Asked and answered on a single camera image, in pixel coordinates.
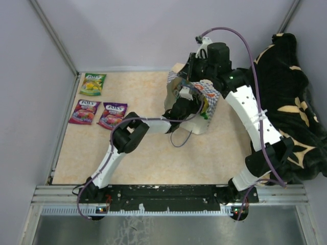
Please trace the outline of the blue checkered paper bag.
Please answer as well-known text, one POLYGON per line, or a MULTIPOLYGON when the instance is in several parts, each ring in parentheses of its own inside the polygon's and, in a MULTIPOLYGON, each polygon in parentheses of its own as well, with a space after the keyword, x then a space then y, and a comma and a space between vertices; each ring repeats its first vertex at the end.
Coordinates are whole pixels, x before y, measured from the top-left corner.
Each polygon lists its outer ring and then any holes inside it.
POLYGON ((170 138, 171 144, 176 148, 184 146, 192 134, 200 135, 208 130, 220 97, 212 82, 188 82, 180 77, 178 72, 183 67, 184 64, 176 63, 169 71, 164 102, 165 117, 183 121, 173 122, 169 133, 173 134, 179 128, 189 132, 184 142, 179 145, 170 138))

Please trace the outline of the purple snack packet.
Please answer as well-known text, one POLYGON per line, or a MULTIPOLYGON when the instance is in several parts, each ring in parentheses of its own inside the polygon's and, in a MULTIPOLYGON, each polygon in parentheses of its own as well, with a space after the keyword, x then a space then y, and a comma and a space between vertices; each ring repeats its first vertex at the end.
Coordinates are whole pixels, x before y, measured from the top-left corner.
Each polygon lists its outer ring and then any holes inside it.
POLYGON ((103 106, 104 111, 97 124, 105 129, 112 130, 124 118, 128 105, 124 103, 104 102, 103 106))
POLYGON ((101 102, 78 100, 76 107, 68 120, 71 124, 91 125, 101 102))

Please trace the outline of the green snack packet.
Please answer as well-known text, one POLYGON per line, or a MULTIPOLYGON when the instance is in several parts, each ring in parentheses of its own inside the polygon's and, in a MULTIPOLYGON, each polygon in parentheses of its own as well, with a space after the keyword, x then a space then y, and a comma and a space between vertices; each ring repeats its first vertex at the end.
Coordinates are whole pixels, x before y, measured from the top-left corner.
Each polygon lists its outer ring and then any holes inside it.
POLYGON ((205 120, 207 120, 208 119, 207 110, 209 107, 209 103, 205 97, 202 100, 202 102, 203 102, 203 107, 201 109, 200 116, 202 116, 205 120))
POLYGON ((79 93, 87 96, 100 96, 105 79, 106 74, 86 73, 79 93))

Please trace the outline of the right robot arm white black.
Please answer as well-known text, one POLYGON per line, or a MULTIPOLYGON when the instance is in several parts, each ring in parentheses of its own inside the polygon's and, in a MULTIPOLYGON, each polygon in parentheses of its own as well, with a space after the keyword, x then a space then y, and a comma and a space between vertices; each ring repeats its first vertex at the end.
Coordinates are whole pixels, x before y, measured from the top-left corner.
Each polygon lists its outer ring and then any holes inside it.
POLYGON ((228 196, 234 202, 246 197, 246 190, 273 173, 278 184, 284 181, 277 173, 289 157, 294 144, 283 137, 261 109, 259 92, 254 92, 240 69, 232 69, 229 47, 223 42, 212 42, 204 37, 199 48, 178 76, 188 82, 209 80, 234 109, 245 127, 252 145, 251 155, 245 158, 245 167, 233 177, 228 186, 228 196))

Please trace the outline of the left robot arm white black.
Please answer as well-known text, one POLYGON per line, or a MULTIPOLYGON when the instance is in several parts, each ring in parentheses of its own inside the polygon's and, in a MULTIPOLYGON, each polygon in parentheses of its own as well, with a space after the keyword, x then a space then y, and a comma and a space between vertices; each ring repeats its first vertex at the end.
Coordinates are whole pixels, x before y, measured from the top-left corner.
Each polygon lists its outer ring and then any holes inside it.
POLYGON ((200 115, 205 108, 205 99, 178 98, 173 107, 160 117, 141 117, 130 112, 110 133, 106 155, 97 170, 86 180, 77 195, 77 204, 83 199, 101 202, 106 198, 106 187, 111 184, 113 173, 120 162, 132 153, 146 134, 168 134, 180 124, 200 115))

